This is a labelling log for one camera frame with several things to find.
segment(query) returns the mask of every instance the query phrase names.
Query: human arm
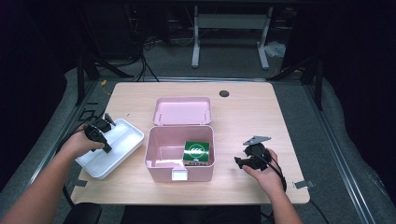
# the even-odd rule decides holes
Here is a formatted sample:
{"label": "human arm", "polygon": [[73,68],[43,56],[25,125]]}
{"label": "human arm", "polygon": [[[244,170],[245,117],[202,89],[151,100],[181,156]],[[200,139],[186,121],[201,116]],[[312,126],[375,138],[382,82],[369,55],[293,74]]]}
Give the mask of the human arm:
{"label": "human arm", "polygon": [[8,210],[1,224],[52,223],[72,162],[90,149],[104,147],[103,143],[89,140],[82,131],[83,127],[80,126],[64,143],[59,153]]}
{"label": "human arm", "polygon": [[[271,164],[279,171],[280,169],[276,164],[277,155],[273,150],[268,150],[273,158]],[[288,195],[283,190],[282,181],[279,178],[279,175],[272,168],[269,167],[263,171],[253,170],[246,165],[242,168],[246,173],[257,180],[262,190],[268,195],[273,207],[276,224],[303,223],[294,209],[294,206],[291,204]]]}

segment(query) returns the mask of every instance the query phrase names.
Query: round hole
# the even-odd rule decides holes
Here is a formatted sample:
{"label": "round hole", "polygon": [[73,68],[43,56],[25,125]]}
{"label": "round hole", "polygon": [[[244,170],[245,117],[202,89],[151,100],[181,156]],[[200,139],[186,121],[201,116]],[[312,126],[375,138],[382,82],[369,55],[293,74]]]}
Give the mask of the round hole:
{"label": "round hole", "polygon": [[228,97],[230,95],[230,93],[228,91],[220,91],[219,94],[221,97]]}

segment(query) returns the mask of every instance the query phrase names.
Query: wooden table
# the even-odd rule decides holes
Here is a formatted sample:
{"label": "wooden table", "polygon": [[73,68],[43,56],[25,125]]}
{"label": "wooden table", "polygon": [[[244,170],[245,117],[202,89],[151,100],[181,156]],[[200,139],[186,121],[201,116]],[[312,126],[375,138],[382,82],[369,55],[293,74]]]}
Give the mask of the wooden table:
{"label": "wooden table", "polygon": [[[228,91],[221,97],[220,91]],[[211,100],[216,162],[208,182],[154,182],[144,163],[149,130],[156,101],[161,97],[206,96]],[[253,135],[270,136],[264,142],[278,155],[288,183],[292,203],[307,203],[307,189],[296,189],[292,182],[304,180],[274,89],[263,82],[145,82],[116,86],[106,112],[113,119],[125,119],[145,135],[144,142],[106,178],[79,176],[85,187],[75,187],[75,203],[106,204],[262,204],[269,203],[255,179],[240,170],[233,157],[243,152]]]}

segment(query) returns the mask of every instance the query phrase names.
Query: box latch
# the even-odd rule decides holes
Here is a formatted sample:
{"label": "box latch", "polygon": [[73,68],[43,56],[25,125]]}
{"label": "box latch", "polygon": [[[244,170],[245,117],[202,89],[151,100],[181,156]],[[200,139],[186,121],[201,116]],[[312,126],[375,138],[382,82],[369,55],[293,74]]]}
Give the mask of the box latch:
{"label": "box latch", "polygon": [[187,180],[189,178],[188,170],[183,167],[175,167],[172,169],[172,180]]}

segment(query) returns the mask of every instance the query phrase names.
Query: human hand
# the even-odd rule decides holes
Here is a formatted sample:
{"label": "human hand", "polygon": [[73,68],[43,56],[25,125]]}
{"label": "human hand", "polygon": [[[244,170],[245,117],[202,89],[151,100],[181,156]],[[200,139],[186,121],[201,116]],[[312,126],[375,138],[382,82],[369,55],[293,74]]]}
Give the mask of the human hand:
{"label": "human hand", "polygon": [[79,126],[64,143],[60,152],[69,154],[74,160],[89,152],[91,149],[103,148],[105,146],[104,143],[93,142],[87,138],[87,135],[84,133],[84,128],[86,127],[87,124]]}
{"label": "human hand", "polygon": [[[270,152],[271,157],[273,158],[271,160],[271,164],[278,170],[280,171],[279,167],[277,166],[277,155],[276,153],[270,149],[267,148],[268,151]],[[261,170],[253,170],[249,166],[242,166],[242,169],[251,175],[253,178],[257,180],[259,183],[260,187],[262,190],[264,190],[265,193],[268,195],[276,194],[279,191],[284,191],[283,186],[282,186],[282,181],[279,178],[279,175],[271,168],[268,167],[267,169],[261,171]]]}

